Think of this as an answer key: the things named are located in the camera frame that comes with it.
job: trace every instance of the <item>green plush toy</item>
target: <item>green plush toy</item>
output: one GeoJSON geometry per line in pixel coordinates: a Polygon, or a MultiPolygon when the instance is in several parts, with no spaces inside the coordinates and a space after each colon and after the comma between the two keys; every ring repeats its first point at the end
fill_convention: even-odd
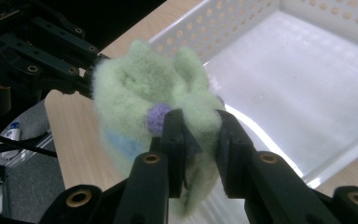
{"type": "Polygon", "coordinates": [[[224,109],[209,92],[209,80],[197,54],[181,48],[173,59],[134,41],[129,53],[102,61],[94,71],[93,99],[99,116],[103,145],[114,165],[129,175],[135,157],[148,151],[153,136],[161,135],[164,116],[181,108],[187,128],[202,152],[186,164],[188,190],[172,200],[179,217],[191,214],[209,194],[218,176],[214,162],[224,109]]]}

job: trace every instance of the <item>wooden table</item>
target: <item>wooden table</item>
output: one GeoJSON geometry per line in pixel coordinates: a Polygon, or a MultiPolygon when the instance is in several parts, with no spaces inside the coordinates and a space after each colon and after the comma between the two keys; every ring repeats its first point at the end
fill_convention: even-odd
{"type": "MultiPolygon", "coordinates": [[[[134,39],[147,40],[188,12],[200,0],[169,0],[103,50],[109,57],[126,53],[134,39]]],[[[65,187],[91,184],[109,189],[122,179],[100,144],[93,104],[78,93],[52,91],[46,99],[48,119],[59,157],[65,187]]],[[[331,195],[336,186],[358,186],[358,160],[322,184],[319,190],[331,195]]]]}

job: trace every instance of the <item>purple pom-pom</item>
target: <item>purple pom-pom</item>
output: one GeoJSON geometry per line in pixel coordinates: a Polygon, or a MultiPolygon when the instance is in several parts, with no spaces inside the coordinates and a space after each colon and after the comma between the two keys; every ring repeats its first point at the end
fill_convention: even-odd
{"type": "Polygon", "coordinates": [[[159,103],[149,109],[147,114],[146,127],[153,134],[162,134],[165,115],[172,109],[165,103],[159,103]]]}

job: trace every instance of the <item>white plastic basket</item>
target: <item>white plastic basket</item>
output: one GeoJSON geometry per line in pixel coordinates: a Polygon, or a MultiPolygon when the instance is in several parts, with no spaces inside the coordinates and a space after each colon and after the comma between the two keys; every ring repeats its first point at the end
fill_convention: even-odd
{"type": "Polygon", "coordinates": [[[311,187],[358,157],[358,0],[203,1],[150,42],[193,48],[255,147],[311,187]]]}

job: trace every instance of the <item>stuffed toy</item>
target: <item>stuffed toy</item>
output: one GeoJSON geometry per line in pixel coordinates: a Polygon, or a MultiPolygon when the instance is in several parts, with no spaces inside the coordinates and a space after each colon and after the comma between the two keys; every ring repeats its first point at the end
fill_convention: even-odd
{"type": "Polygon", "coordinates": [[[214,157],[222,121],[215,109],[224,109],[222,100],[209,92],[198,55],[180,48],[174,58],[165,58],[147,42],[134,41],[127,55],[96,66],[93,100],[103,146],[124,176],[135,157],[148,151],[152,137],[161,135],[164,116],[182,109],[202,151],[187,160],[188,189],[170,200],[170,210],[179,217],[190,215],[218,176],[214,157]]]}

